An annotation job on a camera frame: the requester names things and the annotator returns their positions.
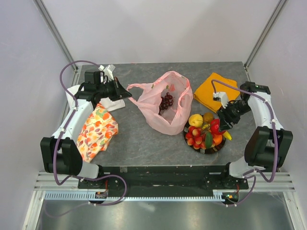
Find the gray table surface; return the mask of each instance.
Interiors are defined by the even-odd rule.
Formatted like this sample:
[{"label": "gray table surface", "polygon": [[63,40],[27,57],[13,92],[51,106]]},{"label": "gray table surface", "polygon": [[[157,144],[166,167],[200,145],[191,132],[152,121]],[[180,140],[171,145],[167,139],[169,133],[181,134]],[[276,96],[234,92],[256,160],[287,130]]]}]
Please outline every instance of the gray table surface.
[{"label": "gray table surface", "polygon": [[[151,83],[167,71],[176,71],[187,77],[193,92],[213,73],[234,79],[238,86],[247,81],[242,62],[199,62],[199,63],[148,63],[116,64],[114,76],[124,88],[133,83]],[[82,67],[79,83],[84,81],[86,70],[95,66]],[[130,90],[138,99],[141,89]],[[153,166],[153,165],[225,165],[244,155],[245,146],[255,130],[251,112],[241,116],[240,122],[230,130],[232,141],[217,153],[203,155],[195,152],[184,141],[182,134],[168,136],[152,129],[138,107],[125,100],[126,107],[111,114],[118,122],[119,133],[115,135],[106,151],[101,151],[92,163],[102,166]],[[208,112],[205,106],[193,100],[190,114]]]}]

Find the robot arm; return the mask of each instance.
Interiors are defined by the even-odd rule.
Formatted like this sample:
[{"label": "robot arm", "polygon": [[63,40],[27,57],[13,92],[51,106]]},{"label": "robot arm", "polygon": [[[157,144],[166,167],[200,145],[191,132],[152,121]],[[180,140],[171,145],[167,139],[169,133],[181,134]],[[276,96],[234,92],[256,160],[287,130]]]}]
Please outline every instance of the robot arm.
[{"label": "robot arm", "polygon": [[[245,82],[240,86],[240,89],[258,95],[265,101],[256,96],[241,93],[241,100],[229,102],[225,92],[213,94],[215,100],[217,98],[222,103],[221,108],[217,111],[220,118],[220,131],[231,129],[234,124],[239,122],[241,115],[250,110],[254,115],[256,130],[245,147],[244,157],[229,164],[229,175],[237,178],[242,178],[244,173],[254,168],[272,169],[274,145],[278,145],[277,168],[280,168],[293,139],[292,132],[284,130],[276,119],[271,104],[271,92],[267,86]],[[278,143],[274,143],[273,140],[271,112],[266,102],[272,108]]]},{"label": "robot arm", "polygon": [[[63,123],[52,137],[41,140],[40,146],[46,172],[53,173],[53,156],[57,152],[56,169],[58,174],[85,178],[96,178],[98,176],[101,167],[83,162],[75,142],[86,119],[102,98],[108,97],[112,101],[117,101],[132,96],[121,86],[117,77],[113,77],[112,71],[114,68],[113,65],[106,68],[100,66],[100,71],[85,72],[85,81],[82,84],[84,91],[80,87],[75,94],[78,106],[72,106]],[[64,129],[72,113],[74,113],[74,116]],[[56,142],[61,132],[64,132],[64,134],[59,141],[58,149],[55,151]]]}]

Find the fruit bowl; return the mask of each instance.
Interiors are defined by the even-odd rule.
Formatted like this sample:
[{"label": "fruit bowl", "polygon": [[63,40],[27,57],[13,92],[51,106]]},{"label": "fruit bowl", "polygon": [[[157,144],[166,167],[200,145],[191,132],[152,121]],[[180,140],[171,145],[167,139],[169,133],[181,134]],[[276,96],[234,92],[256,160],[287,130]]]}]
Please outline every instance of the fruit bowl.
[{"label": "fruit bowl", "polygon": [[[183,134],[183,138],[184,141],[187,143],[187,139],[186,139],[186,134],[189,132],[189,122],[186,123],[186,125],[184,126],[184,129],[182,131]],[[202,154],[212,154],[212,153],[216,153],[217,151],[219,151],[225,144],[226,142],[226,138],[223,137],[222,142],[219,145],[216,145],[212,148],[208,148],[208,149],[194,149],[192,145],[189,145],[194,151],[202,153]]]}]

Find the pink plastic bag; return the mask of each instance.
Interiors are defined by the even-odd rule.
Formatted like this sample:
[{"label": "pink plastic bag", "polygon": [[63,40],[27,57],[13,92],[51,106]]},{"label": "pink plastic bag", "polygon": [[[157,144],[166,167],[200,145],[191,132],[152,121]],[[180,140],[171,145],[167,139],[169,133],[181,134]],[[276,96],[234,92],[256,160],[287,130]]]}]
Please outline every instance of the pink plastic bag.
[{"label": "pink plastic bag", "polygon": [[[183,130],[189,118],[193,100],[193,92],[187,78],[175,71],[170,71],[154,83],[132,84],[127,87],[127,90],[133,87],[144,90],[138,101],[129,99],[138,106],[151,128],[168,135],[176,135]],[[174,104],[167,110],[162,110],[159,115],[161,96],[164,97],[167,92],[174,97]]]}]

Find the gray wall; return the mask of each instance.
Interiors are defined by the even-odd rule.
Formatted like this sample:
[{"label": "gray wall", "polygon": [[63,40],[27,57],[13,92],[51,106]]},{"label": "gray wall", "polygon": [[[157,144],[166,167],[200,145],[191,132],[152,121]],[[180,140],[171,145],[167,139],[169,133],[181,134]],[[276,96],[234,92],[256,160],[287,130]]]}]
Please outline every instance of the gray wall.
[{"label": "gray wall", "polygon": [[16,230],[43,169],[39,142],[60,122],[67,61],[31,0],[1,1],[0,29],[0,229]]},{"label": "gray wall", "polygon": [[245,61],[278,0],[43,2],[76,60],[159,63]]},{"label": "gray wall", "polygon": [[251,79],[268,85],[277,118],[294,135],[285,160],[307,215],[307,1],[290,0],[249,68]]}]

